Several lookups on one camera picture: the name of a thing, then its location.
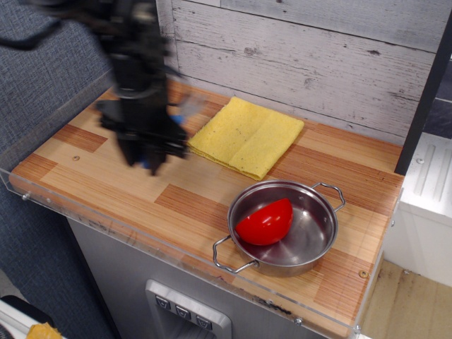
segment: button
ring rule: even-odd
[[[158,306],[160,306],[164,309],[171,309],[171,304],[168,300],[163,299],[162,297],[159,297],[158,295],[155,296],[155,300],[157,301]]]
[[[196,316],[196,323],[202,327],[205,328],[206,330],[212,330],[212,323],[204,318],[201,318],[200,316]]]
[[[183,309],[179,305],[176,305],[176,312],[177,312],[178,316],[181,316],[182,318],[184,318],[186,320],[191,319],[191,314],[188,309]]]

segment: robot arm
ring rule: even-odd
[[[167,155],[184,157],[186,132],[167,114],[167,77],[157,11],[146,0],[27,0],[38,11],[87,26],[109,58],[115,101],[101,101],[101,125],[116,132],[119,147],[132,166],[147,162],[152,175]],[[22,42],[0,41],[32,49],[52,34],[57,23]]]

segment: control panel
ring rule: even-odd
[[[232,323],[218,310],[155,280],[147,281],[145,291],[162,339],[198,338],[200,331],[203,338],[232,338]]]

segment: yellow cloth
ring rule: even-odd
[[[233,97],[188,145],[195,154],[262,180],[303,126],[301,120]]]
[[[30,327],[27,339],[62,339],[60,332],[49,323],[38,323]]]

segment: whitewashed wood wall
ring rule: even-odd
[[[403,144],[450,0],[157,0],[192,85]]]

